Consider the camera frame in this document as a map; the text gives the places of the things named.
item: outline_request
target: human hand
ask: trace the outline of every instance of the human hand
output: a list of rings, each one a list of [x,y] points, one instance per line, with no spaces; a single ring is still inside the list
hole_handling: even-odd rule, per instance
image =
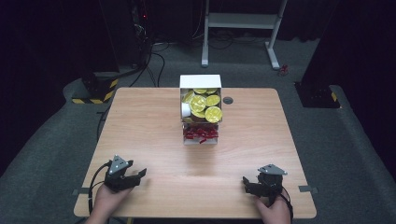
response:
[[[134,188],[114,192],[108,186],[102,185],[96,192],[93,210],[85,223],[106,223],[111,217],[111,214],[120,206],[121,202],[128,196],[132,189]]]
[[[285,196],[285,198],[289,197],[285,190],[282,191],[282,195]],[[288,205],[281,196],[277,196],[274,203],[269,207],[257,196],[254,196],[253,201],[259,209],[260,215],[262,215],[264,224],[291,223]]]

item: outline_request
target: metal stand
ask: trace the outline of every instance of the metal stand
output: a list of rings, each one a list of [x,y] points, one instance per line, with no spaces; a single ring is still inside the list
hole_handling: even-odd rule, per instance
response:
[[[275,56],[274,44],[280,23],[282,22],[283,12],[285,11],[287,2],[288,0],[282,0],[280,9],[276,15],[264,15],[239,13],[210,13],[209,0],[206,0],[205,34],[202,49],[202,67],[209,66],[209,49],[207,40],[209,36],[209,27],[250,28],[273,30],[270,42],[265,42],[265,48],[267,49],[273,69],[278,70],[280,66]]]

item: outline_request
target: cardboard box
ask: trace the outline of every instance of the cardboard box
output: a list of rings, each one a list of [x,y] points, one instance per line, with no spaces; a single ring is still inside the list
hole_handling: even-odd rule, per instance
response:
[[[221,116],[211,118],[207,109],[221,112]],[[180,76],[180,119],[185,145],[218,142],[222,121],[220,75]]]

